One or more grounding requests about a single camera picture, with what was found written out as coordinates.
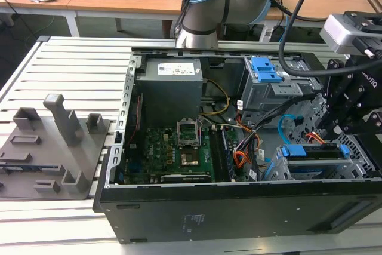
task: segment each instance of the yellow wire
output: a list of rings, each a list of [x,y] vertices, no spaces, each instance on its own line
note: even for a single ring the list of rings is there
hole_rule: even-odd
[[[210,80],[210,79],[207,79],[207,82],[211,82],[211,83],[215,84],[216,87],[218,87],[218,89],[224,93],[224,95],[226,96],[226,99],[227,99],[227,103],[226,103],[226,106],[225,106],[222,110],[217,110],[216,112],[201,113],[201,115],[205,115],[205,116],[220,115],[221,113],[224,113],[226,110],[228,110],[228,107],[229,107],[229,97],[228,97],[228,94],[227,94],[227,93],[223,90],[223,88],[222,88],[218,83],[216,83],[215,81]]]
[[[322,139],[322,137],[320,137],[316,132],[312,132],[312,134],[314,134],[316,137],[318,137],[320,140],[322,140],[325,143],[325,141]]]

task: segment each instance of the wooden desk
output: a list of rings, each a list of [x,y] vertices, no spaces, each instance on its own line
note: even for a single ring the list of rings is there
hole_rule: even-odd
[[[121,30],[121,18],[175,20],[180,14],[181,0],[55,0],[36,4],[29,0],[8,0],[18,13],[50,14],[65,16],[72,36],[79,36],[77,17],[111,17]],[[298,0],[283,0],[291,11]],[[300,15],[328,17],[331,13],[347,10],[373,12],[367,0],[306,0]],[[0,12],[12,13],[4,0],[0,0]],[[281,19],[277,8],[271,8],[265,21],[261,41],[268,41],[273,27]],[[322,23],[296,21],[296,26],[321,27]]]

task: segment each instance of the power cable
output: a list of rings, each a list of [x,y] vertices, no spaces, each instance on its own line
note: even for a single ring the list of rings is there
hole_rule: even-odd
[[[373,62],[369,62],[367,64],[363,64],[360,66],[352,66],[352,67],[344,67],[344,68],[338,68],[338,69],[331,69],[331,70],[316,70],[316,71],[303,71],[303,70],[295,70],[291,69],[284,57],[284,49],[285,49],[285,43],[287,42],[287,36],[292,30],[292,26],[294,23],[294,20],[297,18],[297,14],[300,11],[301,6],[303,5],[305,0],[299,0],[296,8],[291,16],[291,20],[289,21],[288,26],[286,27],[286,31],[284,33],[284,37],[281,40],[280,46],[279,46],[279,62],[283,70],[292,75],[292,76],[299,76],[299,77],[323,77],[323,76],[339,76],[339,75],[345,75],[345,74],[351,74],[351,73],[357,73],[364,70],[368,70],[371,68],[375,68],[382,64],[382,60],[376,60]]]
[[[270,0],[273,6],[280,9],[282,12],[284,12],[288,16],[292,16],[292,12],[290,12],[287,7],[280,5],[276,0]],[[303,17],[303,16],[296,16],[297,19],[302,21],[308,21],[308,22],[325,22],[326,18],[310,18],[310,17]]]

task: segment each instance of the sticker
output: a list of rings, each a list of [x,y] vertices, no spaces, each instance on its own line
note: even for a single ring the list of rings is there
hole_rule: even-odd
[[[194,76],[193,63],[160,63],[158,75]]]
[[[281,76],[281,77],[287,77],[287,76],[289,76],[288,73],[286,73],[286,72],[282,72],[282,71],[280,71],[280,72],[276,72],[276,74],[279,75],[279,76]]]
[[[258,158],[260,161],[265,161],[265,152],[263,149],[258,150]]]
[[[242,100],[238,100],[238,110],[243,110],[244,102]]]
[[[253,170],[249,170],[249,176],[250,176],[253,180],[257,181],[257,174],[256,174]]]

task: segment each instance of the robotic arm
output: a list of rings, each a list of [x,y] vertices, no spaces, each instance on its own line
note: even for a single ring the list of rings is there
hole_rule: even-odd
[[[189,0],[190,4],[176,39],[177,48],[218,48],[219,23],[254,24],[262,21],[269,0]]]

